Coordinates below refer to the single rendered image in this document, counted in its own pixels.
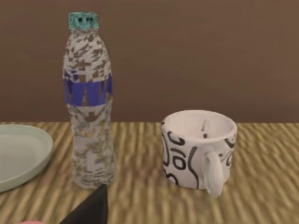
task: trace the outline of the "plastic bottle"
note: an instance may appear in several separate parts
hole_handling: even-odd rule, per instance
[[[64,98],[73,134],[72,175],[84,189],[114,180],[111,136],[112,71],[96,13],[69,14],[63,64]]]

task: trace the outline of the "teal bottle cap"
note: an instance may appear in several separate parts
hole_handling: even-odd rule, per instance
[[[98,29],[98,15],[93,12],[72,12],[69,13],[69,29],[70,30],[88,30]]]

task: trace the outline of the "wooden table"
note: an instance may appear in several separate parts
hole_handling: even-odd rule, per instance
[[[69,123],[26,123],[49,132],[55,153],[28,183],[0,194],[0,223],[59,222],[90,192],[71,179]],[[239,124],[222,195],[180,188],[163,177],[159,123],[114,123],[117,178],[109,224],[299,224],[299,124]]]

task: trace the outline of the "pink object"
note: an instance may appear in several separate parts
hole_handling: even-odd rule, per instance
[[[18,224],[45,224],[43,222],[38,222],[38,221],[26,221]]]

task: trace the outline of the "mug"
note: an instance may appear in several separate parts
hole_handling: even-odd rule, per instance
[[[229,179],[237,124],[220,113],[185,110],[167,116],[161,131],[165,177],[218,197]]]

